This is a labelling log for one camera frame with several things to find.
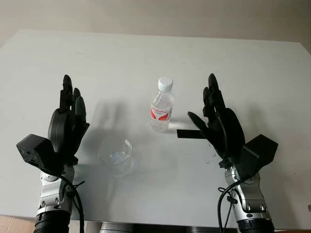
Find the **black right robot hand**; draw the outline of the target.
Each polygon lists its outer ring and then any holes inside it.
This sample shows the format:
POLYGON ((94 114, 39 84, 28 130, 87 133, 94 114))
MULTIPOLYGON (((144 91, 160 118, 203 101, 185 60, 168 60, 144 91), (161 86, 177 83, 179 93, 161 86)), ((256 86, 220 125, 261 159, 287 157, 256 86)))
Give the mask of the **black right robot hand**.
POLYGON ((208 86, 203 90, 203 102, 203 115, 208 123, 190 111, 189 118, 222 158, 221 167, 237 164, 245 145, 244 133, 236 114, 225 106, 213 73, 209 75, 208 86))

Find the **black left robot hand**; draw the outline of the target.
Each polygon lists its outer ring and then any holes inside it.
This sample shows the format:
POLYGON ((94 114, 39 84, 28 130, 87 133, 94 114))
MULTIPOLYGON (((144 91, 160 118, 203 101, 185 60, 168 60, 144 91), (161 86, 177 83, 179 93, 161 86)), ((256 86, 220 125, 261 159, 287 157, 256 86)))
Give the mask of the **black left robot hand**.
POLYGON ((53 112, 48 130, 48 139, 64 164, 78 164, 75 154, 88 128, 83 97, 78 88, 72 87, 71 78, 66 74, 60 91, 60 105, 53 112))

